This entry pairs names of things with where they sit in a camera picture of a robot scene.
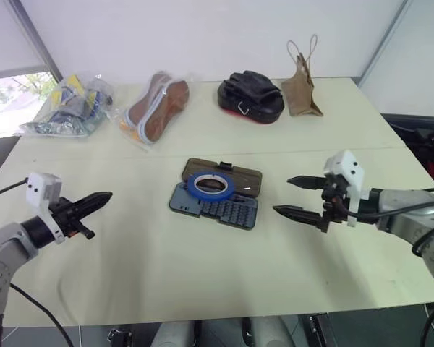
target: plastic bag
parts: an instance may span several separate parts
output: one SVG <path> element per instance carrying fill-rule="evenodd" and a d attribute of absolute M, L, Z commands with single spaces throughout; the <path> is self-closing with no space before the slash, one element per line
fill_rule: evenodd
<path fill-rule="evenodd" d="M 134 103 L 108 113 L 115 125 L 140 147 L 159 141 L 170 121 L 187 106 L 189 84 L 165 71 L 156 72 Z"/>
<path fill-rule="evenodd" d="M 34 120 L 17 135 L 84 137 L 96 130 L 113 103 L 113 88 L 99 77 L 73 74 L 50 93 Z"/>

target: brown paper bag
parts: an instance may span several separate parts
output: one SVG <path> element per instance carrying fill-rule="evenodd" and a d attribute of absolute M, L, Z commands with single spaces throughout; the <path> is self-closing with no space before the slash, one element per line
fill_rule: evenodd
<path fill-rule="evenodd" d="M 298 116 L 305 113 L 313 113 L 317 116 L 322 116 L 323 113 L 313 101 L 312 92 L 314 86 L 310 76 L 310 69 L 307 65 L 307 61 L 310 64 L 310 57 L 317 46 L 317 35 L 313 35 L 310 39 L 310 53 L 307 57 L 307 61 L 304 59 L 304 56 L 298 48 L 298 54 L 296 55 L 296 59 L 294 59 L 289 50 L 290 43 L 296 48 L 297 45 L 292 41 L 288 41 L 286 45 L 289 55 L 296 63 L 297 70 L 293 77 L 281 83 L 281 89 L 283 90 L 284 97 L 288 102 L 289 114 L 292 116 Z"/>

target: beige table surface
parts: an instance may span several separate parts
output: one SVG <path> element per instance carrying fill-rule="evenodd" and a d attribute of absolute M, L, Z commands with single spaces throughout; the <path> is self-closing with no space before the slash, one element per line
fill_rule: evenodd
<path fill-rule="evenodd" d="M 320 176 L 325 160 L 344 147 L 354 149 L 369 187 L 434 185 L 348 80 L 319 80 L 315 85 L 319 90 L 323 84 L 330 85 L 331 94 L 340 97 L 333 88 L 335 81 L 356 95 L 353 99 L 362 100 L 352 103 L 361 103 L 364 111 L 359 112 L 357 106 L 357 114 L 335 113 L 322 119 L 282 115 L 278 122 L 290 127 L 295 137 L 285 127 L 278 128 L 278 122 L 256 127 L 219 114 L 222 122 L 235 129 L 246 125 L 254 127 L 255 133 L 278 130 L 258 140 L 245 133 L 252 149 L 236 132 L 226 138 L 233 147 L 220 152 L 216 135 L 209 136 L 208 142 L 197 132 L 177 137 L 177 130 L 185 132 L 192 119 L 199 123 L 200 117 L 209 121 L 217 117 L 213 106 L 210 115 L 206 110 L 190 112 L 181 118 L 183 124 L 175 123 L 163 138 L 163 142 L 176 138 L 175 146 L 164 147 L 160 142 L 162 147 L 149 153 L 126 141 L 108 123 L 86 140 L 21 139 L 0 169 L 0 188 L 31 171 L 41 171 L 60 176 L 62 195 L 72 200 L 95 191 L 112 191 L 114 196 L 102 210 L 84 219 L 97 233 L 94 239 L 87 241 L 79 235 L 61 245 L 47 246 L 16 274 L 14 282 L 65 325 L 331 312 L 434 301 L 434 281 L 404 241 L 368 225 L 334 224 L 322 234 L 272 209 L 273 205 L 293 204 L 321 211 L 320 192 L 296 188 L 286 180 L 300 174 Z M 204 84 L 196 94 L 212 85 Z M 355 116 L 361 117 L 362 124 Z M 291 127 L 290 121 L 299 123 Z M 369 131 L 355 134 L 349 128 L 349 132 L 343 129 L 344 136 L 330 136 L 333 128 L 338 134 L 337 123 Z M 321 142 L 321 137 L 301 131 L 302 127 L 316 129 L 329 136 L 330 142 Z M 291 151 L 281 146 L 279 137 L 292 144 Z M 191 144 L 196 138 L 203 140 L 201 145 Z M 169 210 L 180 173 L 193 155 L 263 172 L 258 219 L 251 231 Z M 23 188 L 0 196 L 0 226 L 32 215 Z M 5 325 L 46 326 L 51 322 L 11 292 Z"/>

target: tape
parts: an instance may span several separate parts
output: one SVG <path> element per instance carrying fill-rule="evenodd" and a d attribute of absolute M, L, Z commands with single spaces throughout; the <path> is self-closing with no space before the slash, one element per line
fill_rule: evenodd
<path fill-rule="evenodd" d="M 203 180 L 214 180 L 220 182 L 223 185 L 223 189 L 218 192 L 209 192 L 199 187 L 198 184 Z M 204 201 L 221 201 L 228 199 L 234 193 L 234 182 L 227 176 L 219 172 L 200 172 L 195 173 L 188 178 L 187 191 L 198 199 Z"/>

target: wall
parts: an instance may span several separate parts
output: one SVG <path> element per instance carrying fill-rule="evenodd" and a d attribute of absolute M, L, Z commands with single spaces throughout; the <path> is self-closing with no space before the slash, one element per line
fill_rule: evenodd
<path fill-rule="evenodd" d="M 222 80 L 254 69 L 288 77 L 292 39 L 314 76 L 360 76 L 401 0 L 22 0 L 62 74 L 90 69 L 113 82 L 155 70 Z"/>
<path fill-rule="evenodd" d="M 434 116 L 434 0 L 413 0 L 362 91 L 382 113 Z"/>
<path fill-rule="evenodd" d="M 42 65 L 42 59 L 15 22 L 5 2 L 0 0 L 0 72 Z"/>

